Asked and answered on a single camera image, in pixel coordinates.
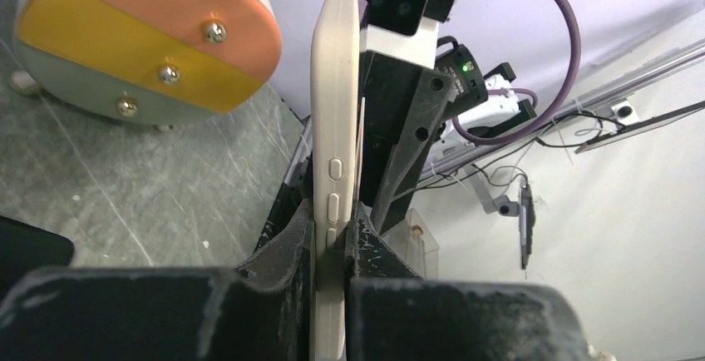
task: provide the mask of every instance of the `aluminum rail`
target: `aluminum rail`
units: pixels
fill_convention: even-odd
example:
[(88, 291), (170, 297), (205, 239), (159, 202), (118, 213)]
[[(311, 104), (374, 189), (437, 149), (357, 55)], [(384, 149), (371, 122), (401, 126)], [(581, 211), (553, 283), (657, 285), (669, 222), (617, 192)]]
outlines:
[[(623, 77), (595, 88), (582, 96), (578, 96), (576, 100), (582, 109), (595, 110), (619, 99), (624, 99), (635, 91), (644, 89), (655, 82), (659, 82), (666, 77), (670, 77), (677, 72), (695, 66), (703, 61), (705, 61), (705, 39), (687, 47), (680, 48), (677, 52), (667, 53), (645, 64), (643, 67), (625, 74)], [(574, 101), (569, 101), (568, 105), (564, 105), (556, 112), (555, 117), (565, 116), (575, 111), (578, 111), (577, 105)], [(511, 145), (512, 144), (465, 147), (434, 163), (434, 170), (436, 174), (449, 174), (461, 166), (472, 163)], [(419, 178), (419, 185), (425, 184), (426, 181), (433, 179), (436, 179), (436, 176), (430, 168), (427, 168), (422, 172)]]
[(296, 148), (293, 151), (293, 156), (291, 156), (291, 161), (288, 164), (286, 174), (284, 174), (284, 179), (283, 183), (290, 185), (291, 180), (293, 178), (294, 172), (296, 172), (296, 168), (298, 167), (298, 164), (301, 163), (302, 161), (306, 160), (306, 157), (308, 157), (311, 154), (311, 146), (312, 146), (312, 130), (311, 130), (311, 118), (307, 118), (303, 122), (303, 131), (301, 132), (301, 136), (298, 139), (298, 143), (296, 144)]

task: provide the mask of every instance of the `black cable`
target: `black cable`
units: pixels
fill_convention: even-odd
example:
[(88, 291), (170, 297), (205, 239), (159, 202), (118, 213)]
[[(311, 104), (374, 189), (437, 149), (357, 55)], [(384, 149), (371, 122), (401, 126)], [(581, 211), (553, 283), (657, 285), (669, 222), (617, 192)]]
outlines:
[(455, 37), (448, 35), (445, 37), (438, 38), (438, 41), (436, 41), (436, 49), (449, 43), (453, 45), (453, 50), (456, 50), (460, 46), (458, 40)]
[[(527, 146), (531, 145), (532, 142), (533, 142), (533, 141), (528, 141), (528, 142), (526, 142), (524, 145), (519, 146), (518, 148), (514, 149), (513, 151), (507, 153), (506, 155), (503, 155), (503, 156), (500, 156), (500, 157), (495, 158), (493, 161), (490, 161), (489, 163), (487, 163), (486, 165), (484, 165), (484, 166), (482, 166), (482, 167), (479, 167), (479, 166), (477, 166), (477, 165), (473, 165), (473, 166), (476, 168), (476, 171), (475, 171), (475, 172), (472, 172), (472, 173), (470, 173), (470, 174), (468, 174), (467, 176), (464, 176), (464, 177), (460, 178), (458, 181), (462, 182), (462, 181), (464, 181), (464, 180), (470, 178), (471, 176), (474, 176), (475, 174), (484, 172), (487, 167), (489, 167), (489, 166), (495, 164), (497, 161), (503, 160), (503, 159), (505, 159), (505, 158), (507, 158), (507, 157), (509, 157), (509, 156), (512, 156), (512, 155), (518, 153), (518, 152), (521, 151), (522, 149), (525, 149)], [(464, 163), (464, 164), (460, 165), (458, 168), (456, 168), (456, 169), (452, 172), (452, 174), (453, 174), (453, 173), (457, 173), (461, 168), (467, 166), (468, 164), (470, 164), (469, 161), (468, 161), (467, 163)], [(451, 183), (449, 183), (449, 184), (445, 184), (445, 185), (436, 185), (436, 186), (434, 186), (435, 184), (437, 184), (438, 182), (441, 182), (441, 181), (443, 181), (443, 180), (444, 180), (444, 179), (441, 178), (441, 179), (439, 179), (439, 180), (436, 180), (436, 181), (432, 182), (431, 184), (428, 184), (428, 185), (426, 185), (426, 186), (423, 186), (422, 188), (417, 188), (417, 189), (416, 189), (416, 192), (419, 192), (419, 191), (421, 191), (421, 190), (427, 190), (427, 189), (441, 189), (441, 188), (447, 188), (447, 187), (449, 187), (449, 186), (453, 186), (453, 185), (455, 185), (455, 184), (458, 183), (458, 181), (454, 180), (453, 182), (451, 182)]]
[(505, 168), (511, 168), (512, 171), (514, 171), (514, 170), (519, 171), (519, 174), (514, 174), (514, 176), (512, 176), (512, 177), (509, 179), (509, 182), (507, 182), (506, 184), (496, 184), (496, 183), (492, 182), (492, 179), (487, 175), (486, 172), (483, 171), (482, 174), (483, 174), (483, 175), (485, 176), (485, 178), (487, 179), (487, 183), (490, 184), (490, 185), (492, 185), (492, 186), (494, 186), (494, 187), (496, 187), (496, 188), (506, 188), (507, 186), (511, 185), (511, 184), (516, 180), (516, 177), (517, 177), (517, 176), (523, 176), (524, 179), (525, 179), (527, 182), (529, 181), (529, 175), (526, 174), (526, 171), (522, 170), (522, 169), (519, 168), (518, 166), (501, 166), (501, 167), (497, 167), (497, 168), (495, 168), (495, 172), (493, 172), (492, 175), (496, 174), (496, 172), (497, 172), (498, 170), (505, 169)]
[[(487, 167), (489, 167), (489, 166), (495, 164), (497, 161), (503, 160), (503, 159), (505, 159), (505, 158), (507, 158), (507, 157), (509, 157), (509, 156), (512, 156), (512, 155), (518, 153), (519, 151), (525, 149), (527, 146), (530, 146), (534, 141), (536, 141), (539, 145), (542, 145), (542, 146), (545, 146), (545, 147), (562, 148), (563, 146), (551, 145), (551, 144), (549, 144), (549, 143), (543, 142), (543, 141), (539, 138), (539, 136), (544, 135), (546, 132), (548, 132), (548, 131), (550, 130), (550, 128), (556, 126), (557, 124), (561, 123), (562, 121), (565, 121), (565, 120), (567, 120), (567, 119), (569, 119), (569, 118), (571, 118), (571, 117), (580, 117), (580, 116), (589, 117), (589, 118), (594, 118), (595, 120), (599, 121), (599, 126), (600, 126), (600, 128), (604, 128), (604, 122), (605, 122), (605, 121), (611, 122), (611, 123), (613, 123), (613, 124), (615, 124), (616, 126), (619, 126), (619, 127), (625, 127), (625, 126), (626, 126), (625, 124), (622, 124), (622, 123), (619, 122), (619, 121), (615, 121), (615, 120), (612, 120), (612, 119), (607, 118), (607, 117), (597, 116), (597, 115), (595, 115), (594, 113), (592, 113), (592, 112), (590, 112), (590, 111), (576, 111), (576, 112), (572, 112), (572, 113), (567, 114), (567, 115), (565, 115), (565, 116), (561, 116), (561, 117), (559, 117), (559, 118), (556, 118), (556, 119), (554, 119), (553, 121), (547, 122), (546, 124), (544, 124), (543, 126), (541, 126), (537, 131), (540, 131), (540, 130), (543, 130), (543, 131), (542, 131), (536, 138), (534, 138), (534, 139), (531, 140), (531, 141), (527, 141), (524, 145), (519, 146), (518, 148), (514, 149), (513, 151), (511, 151), (511, 152), (509, 152), (509, 153), (507, 153), (507, 154), (505, 154), (505, 155), (503, 155), (503, 156), (499, 156), (499, 157), (495, 158), (494, 160), (490, 161), (489, 163), (487, 163), (487, 164), (484, 165), (483, 167), (474, 166), (474, 167), (476, 168), (476, 171), (475, 171), (475, 172), (473, 172), (473, 173), (471, 173), (471, 174), (469, 174), (469, 175), (467, 175), (467, 176), (464, 176), (464, 177), (460, 178), (458, 181), (462, 182), (462, 181), (465, 181), (465, 180), (467, 180), (468, 178), (474, 176), (475, 174), (478, 174), (478, 173), (481, 173), (481, 172), (485, 173), (484, 170), (485, 170)], [(578, 144), (577, 146), (576, 146), (576, 145), (570, 145), (570, 146), (569, 146), (569, 145), (566, 145), (565, 147), (578, 147), (578, 146), (582, 146), (582, 145), (583, 145), (583, 144), (581, 143), (581, 144)], [(453, 175), (453, 174), (457, 174), (457, 172), (458, 172), (460, 169), (462, 169), (463, 167), (467, 166), (468, 164), (470, 164), (469, 161), (466, 162), (466, 163), (464, 163), (464, 164), (461, 164), (460, 166), (458, 166), (458, 168), (456, 168), (453, 172), (451, 172), (451, 174), (452, 174), (452, 175)], [(443, 177), (442, 177), (442, 178), (439, 178), (438, 180), (433, 181), (432, 183), (430, 183), (430, 184), (428, 184), (428, 185), (426, 185), (426, 186), (423, 186), (423, 187), (421, 187), (421, 188), (417, 188), (415, 191), (416, 191), (416, 192), (419, 192), (419, 191), (422, 191), (422, 190), (442, 189), (442, 188), (447, 188), (447, 187), (453, 186), (453, 185), (455, 185), (455, 184), (458, 183), (458, 181), (453, 181), (453, 182), (450, 182), (450, 183), (448, 183), (448, 184), (437, 185), (439, 182), (445, 181), (445, 180), (448, 179), (448, 178), (447, 178), (447, 177), (448, 177), (447, 175), (441, 175), (441, 174), (437, 174), (437, 175), (438, 175), (438, 176), (443, 176)]]
[[(616, 121), (616, 120), (613, 120), (613, 119), (607, 118), (607, 117), (597, 116), (597, 115), (595, 115), (594, 113), (592, 113), (592, 112), (590, 112), (590, 111), (576, 111), (575, 113), (570, 113), (569, 115), (562, 116), (562, 117), (559, 118), (555, 123), (558, 124), (558, 123), (562, 122), (563, 120), (565, 120), (565, 119), (567, 119), (567, 118), (571, 118), (571, 117), (573, 117), (573, 116), (589, 117), (589, 118), (593, 118), (593, 119), (597, 120), (598, 123), (599, 123), (599, 128), (600, 128), (600, 130), (603, 130), (603, 129), (604, 129), (604, 123), (605, 123), (606, 121), (607, 121), (607, 122), (611, 122), (612, 124), (615, 124), (615, 125), (616, 125), (617, 127), (619, 127), (619, 128), (625, 128), (625, 127), (626, 127), (625, 124), (622, 124), (622, 123), (619, 122), (619, 121)], [(548, 131), (550, 130), (550, 128), (552, 128), (552, 127), (554, 127), (554, 126), (555, 126), (555, 124), (552, 124), (551, 126), (549, 126), (544, 132), (541, 133), (541, 135), (544, 135), (546, 132), (548, 132)], [(550, 147), (550, 148), (552, 148), (552, 149), (570, 149), (570, 148), (575, 148), (575, 147), (581, 147), (582, 145), (585, 144), (585, 142), (587, 142), (587, 141), (592, 141), (592, 140), (595, 140), (595, 139), (599, 138), (599, 136), (602, 135), (602, 132), (601, 132), (601, 131), (598, 131), (598, 133), (597, 133), (595, 136), (593, 136), (592, 138), (588, 139), (587, 141), (580, 142), (580, 143), (569, 144), (569, 145), (553, 145), (553, 144), (550, 144), (550, 143), (546, 143), (546, 142), (544, 142), (544, 140), (542, 140), (542, 139), (540, 138), (541, 135), (537, 136), (537, 137), (534, 139), (534, 141), (536, 141), (536, 143), (538, 143), (539, 145), (541, 145), (541, 146), (543, 146), (543, 147)]]

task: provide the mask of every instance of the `scratched floor surface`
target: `scratched floor surface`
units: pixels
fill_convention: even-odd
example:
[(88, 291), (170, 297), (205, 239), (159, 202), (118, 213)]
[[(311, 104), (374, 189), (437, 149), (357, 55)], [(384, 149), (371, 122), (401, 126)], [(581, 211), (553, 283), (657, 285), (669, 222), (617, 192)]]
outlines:
[(301, 131), (265, 87), (160, 133), (7, 86), (16, 0), (0, 0), (0, 215), (70, 238), (74, 265), (234, 265), (254, 248)]

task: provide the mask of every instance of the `purple cable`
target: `purple cable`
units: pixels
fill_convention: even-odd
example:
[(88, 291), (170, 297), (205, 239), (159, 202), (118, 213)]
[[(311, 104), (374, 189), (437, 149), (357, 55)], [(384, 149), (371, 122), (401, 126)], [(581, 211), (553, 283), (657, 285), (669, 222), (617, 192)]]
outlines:
[(511, 89), (490, 89), (487, 91), (488, 95), (506, 95), (507, 92), (513, 91), (514, 93), (521, 93), (523, 95), (527, 95), (528, 97), (531, 98), (531, 106), (536, 108), (539, 105), (539, 96), (536, 95), (536, 92), (531, 91), (531, 89), (526, 89), (526, 88), (511, 88)]
[(507, 143), (511, 143), (527, 134), (530, 134), (535, 131), (536, 128), (543, 126), (558, 111), (558, 108), (563, 104), (565, 98), (568, 97), (568, 94), (575, 83), (575, 78), (578, 76), (578, 68), (580, 67), (580, 53), (582, 52), (580, 29), (578, 27), (578, 20), (575, 18), (575, 13), (573, 12), (573, 8), (570, 6), (570, 2), (568, 2), (568, 0), (554, 1), (558, 5), (561, 13), (563, 13), (563, 18), (568, 25), (568, 34), (570, 37), (570, 62), (568, 65), (568, 71), (565, 73), (563, 85), (558, 91), (558, 95), (556, 95), (548, 109), (546, 109), (546, 111), (544, 111), (538, 118), (529, 123), (529, 125), (516, 132), (512, 132), (506, 136), (500, 136), (498, 138), (481, 138), (479, 136), (474, 136), (463, 129), (460, 121), (458, 121), (458, 118), (456, 117), (453, 119), (453, 126), (456, 128), (456, 131), (460, 136), (470, 142), (476, 143), (477, 145), (505, 145)]

